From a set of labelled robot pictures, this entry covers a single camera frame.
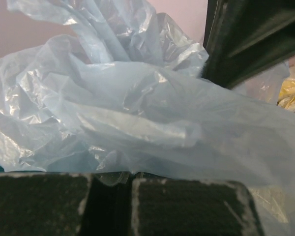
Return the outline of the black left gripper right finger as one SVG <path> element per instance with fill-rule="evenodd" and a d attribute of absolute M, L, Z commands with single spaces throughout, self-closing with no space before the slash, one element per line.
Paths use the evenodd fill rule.
<path fill-rule="evenodd" d="M 132 182 L 135 236 L 263 236 L 253 198 L 242 183 L 137 178 Z"/>

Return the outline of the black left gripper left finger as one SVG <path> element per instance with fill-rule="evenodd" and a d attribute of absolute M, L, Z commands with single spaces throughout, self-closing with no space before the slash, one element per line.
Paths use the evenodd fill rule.
<path fill-rule="evenodd" d="M 91 176 L 0 174 L 0 236 L 78 236 Z"/>

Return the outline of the light blue trash bag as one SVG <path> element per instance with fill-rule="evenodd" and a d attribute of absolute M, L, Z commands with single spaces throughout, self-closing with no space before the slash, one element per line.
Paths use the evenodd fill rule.
<path fill-rule="evenodd" d="M 0 59 L 6 171 L 150 172 L 295 193 L 295 113 L 276 105 L 289 66 L 235 90 L 198 78 L 208 54 L 145 0 L 9 0 L 69 25 Z"/>

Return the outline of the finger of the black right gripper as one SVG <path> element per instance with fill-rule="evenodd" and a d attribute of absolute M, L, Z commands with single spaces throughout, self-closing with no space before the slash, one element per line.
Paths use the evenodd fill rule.
<path fill-rule="evenodd" d="M 295 0 L 210 0 L 203 78 L 232 89 L 295 56 Z"/>

